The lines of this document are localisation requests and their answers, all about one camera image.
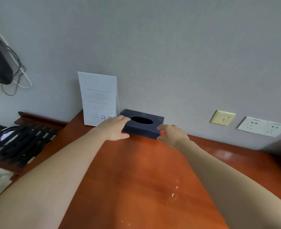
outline tissue box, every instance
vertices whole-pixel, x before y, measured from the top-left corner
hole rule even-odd
[[[156,139],[161,135],[160,131],[157,130],[156,127],[164,123],[164,117],[129,109],[123,110],[120,115],[131,118],[131,120],[128,121],[123,128],[124,132],[133,133],[152,139]]]

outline desk surface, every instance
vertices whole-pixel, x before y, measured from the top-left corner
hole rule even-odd
[[[91,128],[83,124],[80,112],[21,175]],[[281,198],[281,167],[270,155],[199,137],[190,139]],[[156,140],[130,135],[103,144],[59,228],[227,226],[183,155]]]

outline paper sign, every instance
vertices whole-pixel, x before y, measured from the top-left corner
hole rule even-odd
[[[84,124],[97,126],[119,114],[116,76],[78,72]]]

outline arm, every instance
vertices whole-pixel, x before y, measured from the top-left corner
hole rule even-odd
[[[130,119],[103,121],[36,168],[0,196],[0,229],[59,227],[89,165],[105,140],[119,140]]]
[[[211,156],[176,125],[160,125],[159,141],[188,160],[230,229],[281,229],[281,200],[267,189]]]

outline hand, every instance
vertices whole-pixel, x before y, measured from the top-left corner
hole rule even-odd
[[[165,131],[166,136],[159,136],[157,140],[165,142],[169,147],[177,149],[178,142],[189,140],[187,134],[176,125],[160,125],[157,127],[161,132]]]
[[[127,133],[121,133],[125,124],[131,119],[119,115],[117,117],[109,118],[102,121],[95,130],[101,132],[105,136],[105,140],[120,140],[130,137]]]

